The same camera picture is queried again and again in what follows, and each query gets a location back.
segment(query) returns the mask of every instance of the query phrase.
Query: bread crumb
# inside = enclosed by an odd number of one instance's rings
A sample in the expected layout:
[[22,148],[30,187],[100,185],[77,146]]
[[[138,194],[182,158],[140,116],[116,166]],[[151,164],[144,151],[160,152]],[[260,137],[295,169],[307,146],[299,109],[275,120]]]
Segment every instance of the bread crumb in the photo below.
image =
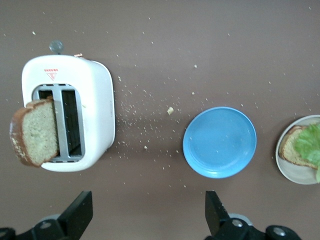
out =
[[171,115],[173,112],[174,112],[174,109],[172,107],[169,107],[169,109],[167,110],[167,113]]

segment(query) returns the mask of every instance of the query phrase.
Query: bread with lettuce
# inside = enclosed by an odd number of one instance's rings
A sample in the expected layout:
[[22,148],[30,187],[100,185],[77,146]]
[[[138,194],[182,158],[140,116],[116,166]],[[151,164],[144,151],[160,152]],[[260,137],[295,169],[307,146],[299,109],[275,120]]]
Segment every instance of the bread with lettuce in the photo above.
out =
[[320,124],[296,125],[283,137],[279,156],[295,165],[310,167],[320,183]]

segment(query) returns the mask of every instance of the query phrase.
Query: blue plate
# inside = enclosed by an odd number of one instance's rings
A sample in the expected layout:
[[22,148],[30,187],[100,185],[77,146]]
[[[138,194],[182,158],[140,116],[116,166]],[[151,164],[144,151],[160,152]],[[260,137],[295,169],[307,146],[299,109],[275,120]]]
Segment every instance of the blue plate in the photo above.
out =
[[183,137],[186,161],[197,173],[214,179],[243,170],[254,156],[256,130],[249,118],[230,107],[214,107],[196,116]]

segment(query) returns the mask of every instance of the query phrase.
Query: brown table surface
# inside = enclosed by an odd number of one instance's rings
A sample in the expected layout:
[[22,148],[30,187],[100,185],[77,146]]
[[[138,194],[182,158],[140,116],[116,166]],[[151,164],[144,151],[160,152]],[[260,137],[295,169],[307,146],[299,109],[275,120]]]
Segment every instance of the brown table surface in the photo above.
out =
[[[294,120],[319,114],[319,26],[317,0],[2,0],[0,226],[22,233],[90,190],[83,240],[201,240],[210,234],[205,192],[215,190],[260,231],[283,225],[318,239],[319,185],[286,179],[275,146]],[[114,144],[81,172],[24,166],[9,140],[22,69],[52,54],[55,39],[113,78]],[[244,170],[211,179],[188,165],[182,140],[196,115],[218,106],[251,119],[257,147]]]

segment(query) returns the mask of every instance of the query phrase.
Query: plate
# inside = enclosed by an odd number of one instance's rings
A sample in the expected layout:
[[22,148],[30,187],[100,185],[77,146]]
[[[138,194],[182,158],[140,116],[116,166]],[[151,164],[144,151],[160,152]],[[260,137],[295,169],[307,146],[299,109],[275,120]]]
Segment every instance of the plate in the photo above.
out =
[[243,170],[254,156],[257,135],[242,112],[214,107],[196,116],[183,137],[183,153],[197,173],[214,179]]
[[296,183],[296,184],[302,184],[302,185],[310,185],[310,184],[316,184],[316,170],[312,169],[311,167],[307,166],[298,166],[291,162],[288,162],[284,159],[282,159],[279,156],[279,146],[284,138],[284,136],[287,134],[287,132],[295,125],[299,126],[308,126],[310,124],[318,124],[320,123],[320,115],[309,115],[302,117],[293,123],[291,123],[282,133],[280,136],[276,148],[275,148],[275,160],[276,164],[278,165],[278,168],[280,172],[290,181]]

